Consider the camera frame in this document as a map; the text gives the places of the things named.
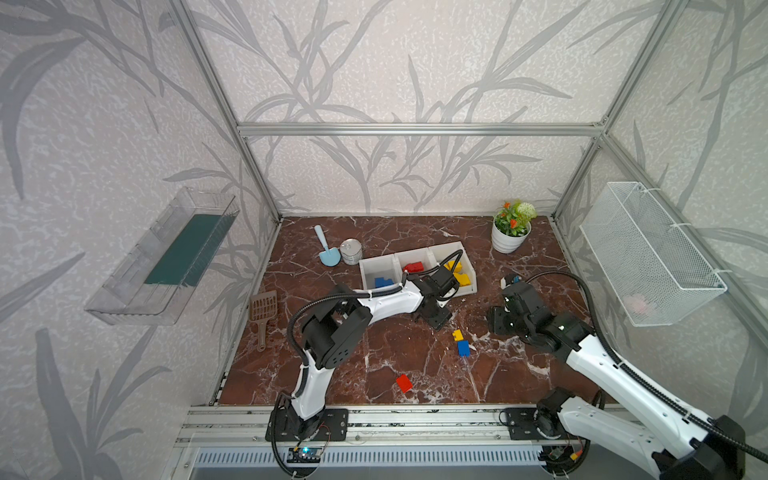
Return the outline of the yellow lego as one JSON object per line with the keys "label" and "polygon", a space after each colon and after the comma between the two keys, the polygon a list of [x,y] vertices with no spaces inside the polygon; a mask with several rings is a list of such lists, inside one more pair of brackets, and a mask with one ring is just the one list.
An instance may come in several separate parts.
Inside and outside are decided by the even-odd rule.
{"label": "yellow lego", "polygon": [[472,284],[471,278],[467,274],[463,273],[455,273],[454,274],[455,279],[459,282],[459,285],[461,287],[470,286]]}
{"label": "yellow lego", "polygon": [[455,260],[448,261],[444,264],[444,267],[447,268],[448,270],[452,270],[457,273],[463,272],[462,263],[459,261],[455,261]]}

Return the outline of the blue lego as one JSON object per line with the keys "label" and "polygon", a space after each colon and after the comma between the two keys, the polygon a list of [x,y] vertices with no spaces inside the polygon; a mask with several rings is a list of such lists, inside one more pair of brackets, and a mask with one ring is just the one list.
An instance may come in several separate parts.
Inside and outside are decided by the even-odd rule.
{"label": "blue lego", "polygon": [[393,284],[394,284],[393,280],[392,280],[392,279],[389,279],[389,278],[384,278],[384,277],[376,277],[376,278],[374,279],[374,287],[375,287],[376,289],[378,289],[378,288],[383,288],[383,287],[387,287],[387,286],[391,286],[391,285],[393,285]]}

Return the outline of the small red lego brick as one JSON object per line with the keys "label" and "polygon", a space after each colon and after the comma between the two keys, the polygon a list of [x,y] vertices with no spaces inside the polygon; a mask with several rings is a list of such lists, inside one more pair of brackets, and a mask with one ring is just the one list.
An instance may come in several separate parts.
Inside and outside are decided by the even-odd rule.
{"label": "small red lego brick", "polygon": [[425,271],[425,267],[422,262],[411,262],[403,267],[403,271],[409,274],[422,273]]}

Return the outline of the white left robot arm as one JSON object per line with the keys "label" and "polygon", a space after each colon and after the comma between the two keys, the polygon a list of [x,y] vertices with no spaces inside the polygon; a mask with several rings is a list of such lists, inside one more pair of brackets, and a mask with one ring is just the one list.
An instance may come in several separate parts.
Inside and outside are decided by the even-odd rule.
{"label": "white left robot arm", "polygon": [[369,326],[413,314],[439,330],[451,318],[447,304],[459,288],[454,272],[438,265],[373,290],[339,284],[329,295],[302,306],[287,327],[288,341],[301,359],[292,411],[303,421],[319,416],[334,370],[354,353]]}

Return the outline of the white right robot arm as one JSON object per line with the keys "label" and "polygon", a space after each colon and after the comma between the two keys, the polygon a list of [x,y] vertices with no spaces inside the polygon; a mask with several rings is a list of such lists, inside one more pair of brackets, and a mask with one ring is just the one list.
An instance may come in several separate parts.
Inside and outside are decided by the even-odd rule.
{"label": "white right robot arm", "polygon": [[673,396],[612,350],[597,323],[552,313],[530,282],[510,274],[501,287],[503,305],[486,315],[490,330],[554,355],[599,388],[591,402],[557,387],[537,403],[533,429],[577,442],[545,461],[552,475],[568,475],[596,443],[657,479],[744,477],[745,432],[737,422]]}

